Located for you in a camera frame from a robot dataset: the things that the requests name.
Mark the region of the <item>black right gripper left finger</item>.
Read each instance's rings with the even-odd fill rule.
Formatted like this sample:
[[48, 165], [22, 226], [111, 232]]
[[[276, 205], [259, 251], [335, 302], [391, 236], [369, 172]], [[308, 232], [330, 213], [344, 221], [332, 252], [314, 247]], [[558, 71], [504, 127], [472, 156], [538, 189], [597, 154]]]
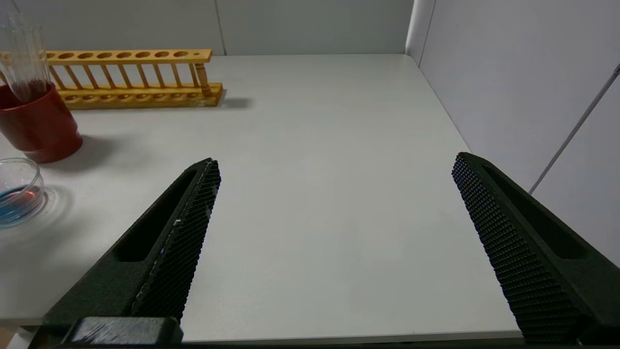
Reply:
[[183, 316], [221, 184], [218, 162], [186, 168], [45, 314], [64, 335], [86, 317]]

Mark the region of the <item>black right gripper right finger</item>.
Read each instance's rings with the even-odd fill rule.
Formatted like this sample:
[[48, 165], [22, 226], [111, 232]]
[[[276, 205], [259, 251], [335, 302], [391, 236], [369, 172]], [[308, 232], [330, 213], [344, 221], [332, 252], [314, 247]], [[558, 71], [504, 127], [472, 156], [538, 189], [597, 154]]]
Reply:
[[452, 179], [525, 343], [617, 346], [619, 268], [486, 159]]

